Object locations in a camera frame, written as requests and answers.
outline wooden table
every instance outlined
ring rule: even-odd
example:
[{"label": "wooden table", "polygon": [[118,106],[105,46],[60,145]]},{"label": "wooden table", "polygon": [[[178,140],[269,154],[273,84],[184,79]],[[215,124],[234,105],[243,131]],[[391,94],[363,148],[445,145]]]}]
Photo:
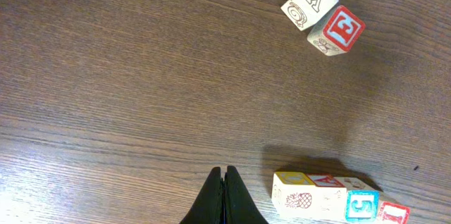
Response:
[{"label": "wooden table", "polygon": [[280,168],[451,223],[451,0],[340,0],[334,57],[285,1],[0,0],[0,223],[178,223],[227,165],[270,223]]}]

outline wooden block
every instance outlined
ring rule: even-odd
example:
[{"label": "wooden block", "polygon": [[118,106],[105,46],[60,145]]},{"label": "wooden block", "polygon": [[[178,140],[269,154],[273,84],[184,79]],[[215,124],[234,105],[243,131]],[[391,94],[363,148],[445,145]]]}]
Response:
[{"label": "wooden block", "polygon": [[288,0],[282,11],[300,29],[305,30],[316,24],[338,0]]},{"label": "wooden block", "polygon": [[347,199],[346,187],[329,174],[307,174],[318,187],[321,195],[320,215],[321,220],[344,220]]},{"label": "wooden block", "polygon": [[365,29],[365,23],[344,6],[330,11],[311,30],[307,40],[327,56],[348,52]]},{"label": "wooden block", "polygon": [[378,214],[379,192],[358,178],[335,178],[347,188],[345,220],[374,222]]},{"label": "wooden block", "polygon": [[282,218],[317,218],[321,194],[301,172],[275,172],[272,202]]},{"label": "wooden block", "polygon": [[399,204],[386,193],[380,192],[377,223],[407,224],[409,216],[409,207]]}]

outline red block face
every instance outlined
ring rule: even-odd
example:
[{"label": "red block face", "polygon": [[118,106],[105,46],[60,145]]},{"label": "red block face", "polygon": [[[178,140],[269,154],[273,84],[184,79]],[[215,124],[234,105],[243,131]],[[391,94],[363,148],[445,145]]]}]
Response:
[{"label": "red block face", "polygon": [[318,187],[344,187],[341,182],[338,182],[338,180],[329,174],[307,174],[307,176]]},{"label": "red block face", "polygon": [[410,208],[390,202],[383,202],[378,214],[381,223],[406,224],[409,220]]},{"label": "red block face", "polygon": [[323,34],[343,51],[349,51],[364,29],[364,22],[344,6],[339,6],[326,24]]}]

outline letter block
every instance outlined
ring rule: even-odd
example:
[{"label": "letter block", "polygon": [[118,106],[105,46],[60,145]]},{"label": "letter block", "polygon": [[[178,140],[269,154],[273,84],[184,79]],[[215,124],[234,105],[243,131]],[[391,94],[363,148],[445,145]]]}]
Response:
[{"label": "letter block", "polygon": [[307,176],[315,183],[320,192],[321,205],[319,211],[321,220],[344,220],[347,199],[346,187],[332,175]]},{"label": "letter block", "polygon": [[300,29],[316,24],[338,0],[288,0],[280,7],[288,18]]},{"label": "letter block", "polygon": [[321,195],[301,172],[275,172],[271,200],[283,218],[318,218]]},{"label": "letter block", "polygon": [[379,192],[357,178],[335,178],[347,188],[345,220],[374,222],[378,214]]},{"label": "letter block", "polygon": [[387,194],[380,192],[379,211],[377,223],[380,224],[407,224],[410,208],[397,203]]},{"label": "letter block", "polygon": [[307,41],[327,56],[348,52],[365,29],[365,23],[344,6],[338,6],[321,19]]}]

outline white block face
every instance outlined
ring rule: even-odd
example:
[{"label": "white block face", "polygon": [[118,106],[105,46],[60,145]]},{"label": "white block face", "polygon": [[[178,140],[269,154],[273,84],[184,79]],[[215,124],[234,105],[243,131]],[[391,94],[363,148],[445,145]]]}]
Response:
[{"label": "white block face", "polygon": [[324,53],[327,56],[334,56],[338,54],[346,53],[336,44],[331,42],[326,38],[323,34],[323,29],[329,21],[330,17],[332,17],[335,9],[326,14],[316,25],[311,29],[311,32],[307,36],[307,41],[310,42],[313,46],[315,46],[318,50]]},{"label": "white block face", "polygon": [[300,29],[305,30],[316,24],[338,0],[288,0],[282,11]]},{"label": "white block face", "polygon": [[282,215],[293,218],[318,218],[321,194],[314,185],[285,185],[282,191]]},{"label": "white block face", "polygon": [[344,220],[347,200],[346,188],[320,187],[322,220]]},{"label": "white block face", "polygon": [[362,182],[359,178],[335,178],[338,182],[341,182],[348,191],[350,190],[375,190],[366,183]]},{"label": "white block face", "polygon": [[273,192],[271,195],[271,201],[277,210],[279,210],[282,205],[282,189],[283,184],[280,181],[279,177],[274,173],[273,177]]},{"label": "white block face", "polygon": [[282,218],[318,218],[321,203],[318,188],[294,178],[297,177],[286,175],[284,184],[274,173],[271,200],[277,212]]}]

